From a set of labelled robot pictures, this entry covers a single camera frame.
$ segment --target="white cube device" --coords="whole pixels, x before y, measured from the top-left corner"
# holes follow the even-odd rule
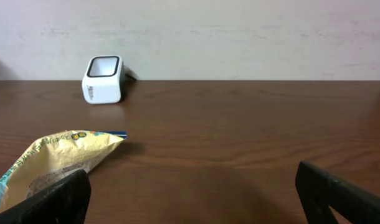
[[[116,103],[121,100],[120,82],[123,62],[120,56],[97,56],[90,60],[82,80],[82,91],[88,103]]]

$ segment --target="dark object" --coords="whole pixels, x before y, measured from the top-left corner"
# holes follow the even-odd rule
[[[380,198],[340,178],[301,162],[295,178],[308,223],[335,223],[329,206],[351,223],[380,223]]]
[[[0,213],[0,223],[83,224],[90,192],[88,175],[78,170]]]

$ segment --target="crumpled food package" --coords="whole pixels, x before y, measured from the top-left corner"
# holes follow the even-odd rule
[[[36,140],[0,178],[0,213],[78,169],[92,170],[126,133],[65,131]]]

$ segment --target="wood grain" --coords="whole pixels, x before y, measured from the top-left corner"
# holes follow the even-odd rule
[[[300,160],[380,196],[380,82],[140,81],[114,105],[0,82],[0,176],[65,129],[128,131],[90,173],[86,223],[306,223]]]

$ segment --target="snack bag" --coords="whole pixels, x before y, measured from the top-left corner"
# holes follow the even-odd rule
[[[78,169],[92,170],[125,132],[66,131],[36,140],[0,178],[0,213]]]

